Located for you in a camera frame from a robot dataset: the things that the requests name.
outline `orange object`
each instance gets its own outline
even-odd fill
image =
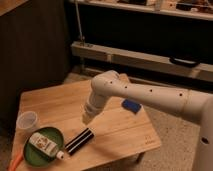
[[[17,154],[17,156],[15,157],[15,159],[10,164],[10,167],[9,167],[8,171],[15,171],[16,168],[18,167],[18,165],[21,163],[22,160],[23,160],[23,150],[21,150]]]

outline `blue block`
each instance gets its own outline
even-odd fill
[[[137,112],[141,109],[140,104],[128,99],[125,99],[121,105],[123,108],[132,111],[134,114],[137,114]]]

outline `tiled floor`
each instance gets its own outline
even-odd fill
[[[70,73],[64,83],[86,80],[91,77]],[[135,164],[137,156],[114,162],[112,164],[91,169],[103,170],[135,170],[135,171],[189,171],[199,132],[199,126],[145,107],[149,117],[162,140],[162,147],[147,152],[140,164]],[[0,136],[0,171],[6,170],[11,153],[12,138]]]

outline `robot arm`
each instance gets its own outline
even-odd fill
[[[193,169],[211,170],[213,160],[213,95],[181,88],[169,88],[123,82],[115,71],[97,75],[85,104],[83,122],[88,124],[100,114],[112,96],[123,97],[201,124]]]
[[[123,97],[184,119],[199,122],[211,94],[181,88],[141,85],[123,82],[118,73],[108,71],[92,79],[92,92],[85,104],[91,119],[102,112],[112,96]]]

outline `green bowl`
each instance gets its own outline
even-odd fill
[[[54,141],[56,144],[58,144],[60,150],[63,148],[64,138],[61,131],[59,131],[57,128],[44,127],[37,130],[36,132],[39,132],[40,134]],[[48,157],[40,150],[36,149],[32,144],[30,144],[28,139],[24,146],[24,159],[30,166],[45,167],[48,166],[52,161],[54,161],[55,157]]]

